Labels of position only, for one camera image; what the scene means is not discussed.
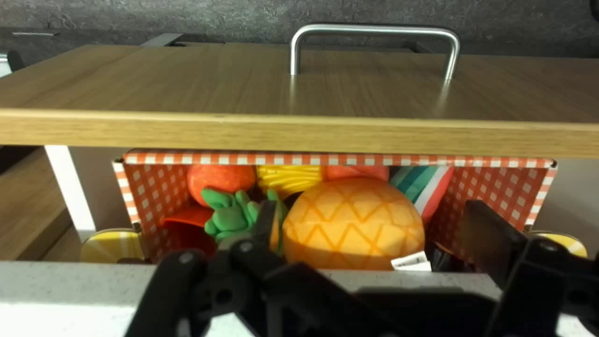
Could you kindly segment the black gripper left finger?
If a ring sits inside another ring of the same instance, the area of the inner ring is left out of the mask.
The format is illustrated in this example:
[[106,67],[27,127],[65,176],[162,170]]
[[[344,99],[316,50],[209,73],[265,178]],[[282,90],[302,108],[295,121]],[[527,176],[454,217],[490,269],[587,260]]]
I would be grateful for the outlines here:
[[272,202],[267,202],[259,209],[258,222],[252,230],[218,241],[218,249],[229,249],[237,241],[250,239],[276,252],[278,251],[278,219],[274,211],[276,211],[276,206]]

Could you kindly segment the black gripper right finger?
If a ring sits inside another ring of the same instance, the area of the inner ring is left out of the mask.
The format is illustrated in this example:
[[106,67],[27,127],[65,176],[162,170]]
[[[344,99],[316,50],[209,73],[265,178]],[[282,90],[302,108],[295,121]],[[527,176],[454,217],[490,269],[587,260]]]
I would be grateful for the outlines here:
[[482,200],[467,200],[458,224],[458,247],[465,260],[499,288],[523,251],[527,237]]

